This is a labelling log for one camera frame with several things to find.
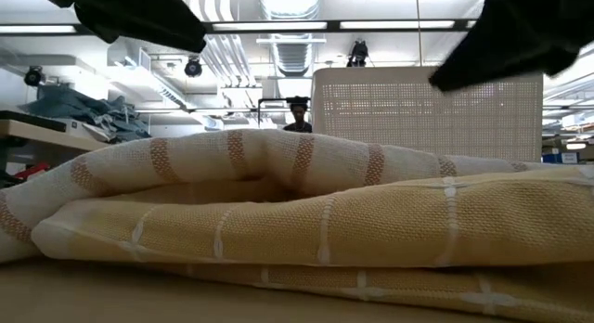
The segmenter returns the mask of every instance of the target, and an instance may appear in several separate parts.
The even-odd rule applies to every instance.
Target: blue fabric
[[[110,143],[150,137],[147,125],[138,119],[140,114],[124,97],[96,100],[66,86],[39,86],[37,100],[20,108],[33,115],[74,119],[103,128],[115,134]]]

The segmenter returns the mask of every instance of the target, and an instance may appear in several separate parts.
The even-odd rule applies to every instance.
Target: yellow blanket
[[[0,260],[41,251],[269,289],[592,322],[593,188],[591,166],[328,136],[151,139],[0,191]]]

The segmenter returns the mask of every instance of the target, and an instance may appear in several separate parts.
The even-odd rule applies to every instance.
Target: brown stripe
[[[439,175],[442,177],[456,176],[458,172],[456,170],[456,164],[454,164],[447,156],[437,156],[439,162]]]
[[[13,239],[32,243],[31,230],[10,212],[4,191],[0,191],[0,228]]]
[[[231,166],[235,170],[238,178],[243,179],[247,177],[248,162],[245,159],[245,150],[243,149],[242,131],[229,131],[226,137],[226,149],[229,153]]]
[[[150,161],[155,172],[165,182],[180,183],[182,181],[171,166],[167,139],[153,138],[150,140]]]
[[[365,175],[365,186],[378,185],[381,182],[385,157],[379,144],[369,144],[368,172]]]
[[[85,156],[79,156],[72,161],[71,180],[95,196],[108,195],[114,191],[106,182],[91,174],[86,166]]]
[[[301,188],[303,186],[313,155],[314,137],[310,135],[300,136],[297,155],[295,156],[295,163],[293,164],[293,171],[291,173],[291,184],[294,188]]]
[[[524,172],[528,171],[528,165],[522,163],[521,161],[510,161],[511,167],[515,172]]]

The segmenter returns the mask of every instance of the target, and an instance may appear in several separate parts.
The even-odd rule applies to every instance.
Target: white perforated panel
[[[324,69],[314,75],[314,133],[444,155],[539,162],[542,76],[443,96],[434,68]]]

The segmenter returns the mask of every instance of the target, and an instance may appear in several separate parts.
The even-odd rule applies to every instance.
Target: person
[[[305,122],[305,113],[307,112],[307,104],[291,104],[291,113],[295,118],[295,123],[291,123],[283,130],[297,133],[312,133],[312,125]]]

